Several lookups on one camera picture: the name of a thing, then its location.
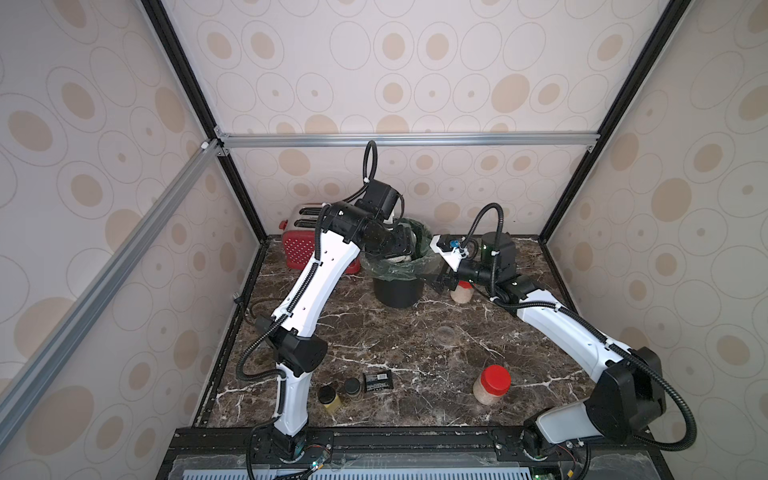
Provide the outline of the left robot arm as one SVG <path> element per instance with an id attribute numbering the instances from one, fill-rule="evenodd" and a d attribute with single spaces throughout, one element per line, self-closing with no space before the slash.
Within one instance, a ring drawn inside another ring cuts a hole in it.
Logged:
<path id="1" fill-rule="evenodd" d="M 240 381 L 277 380 L 275 412 L 263 426 L 284 461 L 298 460 L 306 445 L 312 372 L 328 351 L 328 343 L 315 330 L 338 281 L 360 253 L 389 259 L 414 252 L 411 225 L 402 220 L 388 223 L 386 217 L 384 211 L 367 211 L 358 204 L 323 205 L 315 221 L 310 260 L 285 299 L 261 321 L 263 333 L 237 363 Z"/>

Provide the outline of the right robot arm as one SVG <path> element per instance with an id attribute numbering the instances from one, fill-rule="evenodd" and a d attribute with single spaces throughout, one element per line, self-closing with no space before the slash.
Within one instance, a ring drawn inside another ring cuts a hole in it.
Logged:
<path id="1" fill-rule="evenodd" d="M 499 279 L 489 265 L 450 259 L 438 280 L 450 287 L 464 281 L 483 289 L 490 303 L 544 334 L 594 381 L 587 399 L 542 410 L 525 422 L 521 441 L 529 457 L 539 458 L 567 441 L 598 437 L 619 444 L 636 440 L 671 452 L 696 442 L 692 410 L 664 379 L 660 358 L 652 350 L 635 350 L 604 334 L 525 275 Z M 685 430 L 681 439 L 661 442 L 644 431 L 665 413 L 668 400 L 678 407 Z"/>

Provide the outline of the clear oatmeal jar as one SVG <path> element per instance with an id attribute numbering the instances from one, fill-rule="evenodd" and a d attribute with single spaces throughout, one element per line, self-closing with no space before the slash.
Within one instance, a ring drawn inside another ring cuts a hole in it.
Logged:
<path id="1" fill-rule="evenodd" d="M 414 249 L 415 247 L 410 245 L 403 252 L 399 252 L 397 255 L 387 258 L 386 261 L 392 264 L 411 262 L 413 260 Z"/>

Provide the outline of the black trash bin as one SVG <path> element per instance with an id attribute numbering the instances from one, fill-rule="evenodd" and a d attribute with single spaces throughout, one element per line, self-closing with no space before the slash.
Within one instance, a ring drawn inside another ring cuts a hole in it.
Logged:
<path id="1" fill-rule="evenodd" d="M 424 280 L 382 280 L 373 279 L 376 299 L 383 305 L 406 309 L 417 304 L 424 292 Z"/>

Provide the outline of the clear jar lid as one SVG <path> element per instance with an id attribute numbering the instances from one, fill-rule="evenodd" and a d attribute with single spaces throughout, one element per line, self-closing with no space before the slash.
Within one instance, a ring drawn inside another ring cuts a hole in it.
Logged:
<path id="1" fill-rule="evenodd" d="M 459 344 L 456 331 L 449 326 L 440 326 L 434 334 L 434 342 L 443 348 L 454 348 Z"/>

